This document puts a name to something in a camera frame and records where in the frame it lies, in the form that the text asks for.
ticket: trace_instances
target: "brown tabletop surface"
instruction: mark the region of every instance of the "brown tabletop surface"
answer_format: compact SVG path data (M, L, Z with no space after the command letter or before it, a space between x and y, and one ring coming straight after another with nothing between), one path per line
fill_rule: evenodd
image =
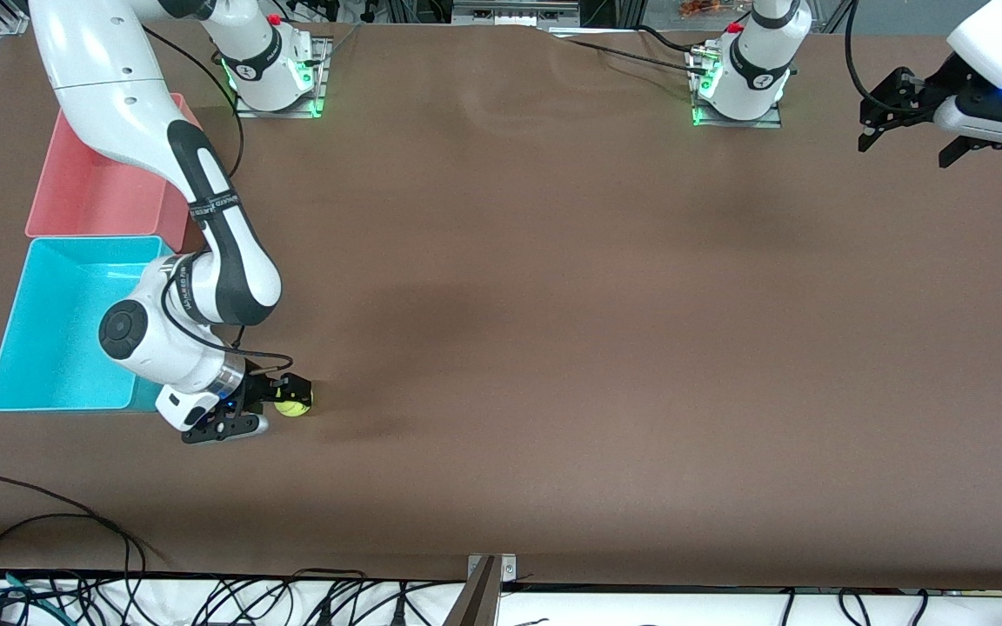
M221 96L156 50L229 161ZM870 86L946 52L856 44ZM243 346L293 354L321 409L198 448L155 415L0 413L1 475L159 570L448 578L504 551L545 582L1002 588L1002 153L939 170L926 124L858 154L840 37L799 67L783 130L700 128L673 70L366 25L326 117L247 120L234 177L284 279ZM32 35L3 41L0 338L55 115ZM0 486L0 530L62 510ZM122 547L51 520L0 566Z

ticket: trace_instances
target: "metal post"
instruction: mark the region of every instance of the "metal post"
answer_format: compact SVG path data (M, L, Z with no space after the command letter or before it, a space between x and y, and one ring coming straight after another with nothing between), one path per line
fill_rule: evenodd
M496 626L504 564L501 555L478 559L443 626Z

